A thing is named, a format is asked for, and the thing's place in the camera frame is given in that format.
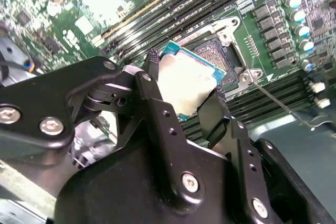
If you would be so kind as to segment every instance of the screw hole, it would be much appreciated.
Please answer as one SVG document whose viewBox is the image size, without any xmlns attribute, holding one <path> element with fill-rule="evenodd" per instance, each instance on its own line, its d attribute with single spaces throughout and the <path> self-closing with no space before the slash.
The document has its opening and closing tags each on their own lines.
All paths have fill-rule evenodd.
<svg viewBox="0 0 336 224">
<path fill-rule="evenodd" d="M 123 98 L 123 97 L 119 97 L 116 101 L 115 101 L 115 104 L 119 107 L 122 107 L 124 106 L 126 103 L 126 99 Z"/>
<path fill-rule="evenodd" d="M 250 168 L 252 171 L 256 172 L 257 171 L 257 168 L 253 165 L 253 164 L 250 164 Z"/>
<path fill-rule="evenodd" d="M 163 111 L 163 115 L 168 118 L 170 116 L 170 112 L 165 110 L 165 111 Z"/>
<path fill-rule="evenodd" d="M 171 134 L 172 136 L 177 136 L 177 132 L 173 128 L 169 129 L 169 134 Z"/>
<path fill-rule="evenodd" d="M 292 64 L 292 65 L 295 65 L 297 62 L 296 62 L 296 59 L 290 59 L 289 62 Z"/>
</svg>

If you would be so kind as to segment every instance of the dimm slot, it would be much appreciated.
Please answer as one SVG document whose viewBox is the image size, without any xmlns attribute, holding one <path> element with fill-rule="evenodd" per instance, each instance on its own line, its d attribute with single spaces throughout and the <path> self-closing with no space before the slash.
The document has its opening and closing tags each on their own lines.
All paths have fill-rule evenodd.
<svg viewBox="0 0 336 224">
<path fill-rule="evenodd" d="M 124 37 L 127 37 L 130 35 L 128 31 L 130 31 L 131 29 L 132 30 L 141 29 L 142 26 L 146 25 L 149 21 L 157 18 L 158 16 L 163 15 L 165 12 L 169 10 L 177 8 L 178 6 L 182 5 L 185 1 L 186 0 L 162 0 L 161 3 L 159 3 L 157 6 L 154 6 L 153 8 L 151 8 L 147 13 L 145 13 L 138 19 L 134 20 L 129 25 L 124 26 L 120 30 L 116 31 L 108 39 L 114 40 L 117 38 L 121 40 Z"/>
<path fill-rule="evenodd" d="M 178 3 L 172 5 L 168 5 L 165 9 L 163 9 L 162 12 L 160 12 L 159 15 L 151 15 L 150 17 L 146 18 L 144 21 L 139 22 L 138 24 L 135 24 L 134 27 L 132 27 L 131 30 L 128 32 L 122 34 L 117 38 L 116 44 L 118 45 L 115 50 L 120 50 L 123 46 L 127 45 L 129 42 L 129 38 L 132 36 L 132 39 L 136 39 L 135 34 L 138 34 L 138 36 L 141 36 L 138 30 L 142 30 L 143 33 L 146 33 L 147 31 L 151 31 L 153 33 L 157 32 L 159 28 L 157 26 L 162 25 L 162 22 L 166 19 L 176 19 L 178 18 L 178 15 L 184 15 L 186 12 L 190 11 L 194 6 L 197 6 L 203 2 L 206 2 L 209 0 L 182 0 Z"/>
<path fill-rule="evenodd" d="M 172 29 L 171 31 L 164 31 L 161 35 L 158 35 L 156 37 L 152 37 L 148 39 L 143 44 L 140 44 L 136 47 L 133 46 L 132 49 L 125 52 L 125 54 L 122 56 L 123 58 L 127 59 L 127 57 L 131 57 L 130 60 L 127 62 L 133 61 L 136 58 L 138 58 L 139 54 L 136 54 L 137 51 L 141 50 L 140 53 L 145 53 L 150 48 L 156 47 L 160 45 L 162 42 L 165 42 L 166 40 L 169 40 L 170 38 L 173 38 L 177 36 L 181 31 L 186 30 L 190 28 L 190 26 L 193 26 L 197 20 L 202 20 L 206 18 L 208 15 L 210 15 L 212 12 L 222 8 L 228 8 L 230 4 L 233 4 L 237 0 L 219 0 L 217 3 L 211 6 L 206 6 L 203 12 L 200 12 L 199 15 L 192 16 L 189 20 L 185 20 L 184 24 L 179 24 L 177 27 Z"/>
</svg>

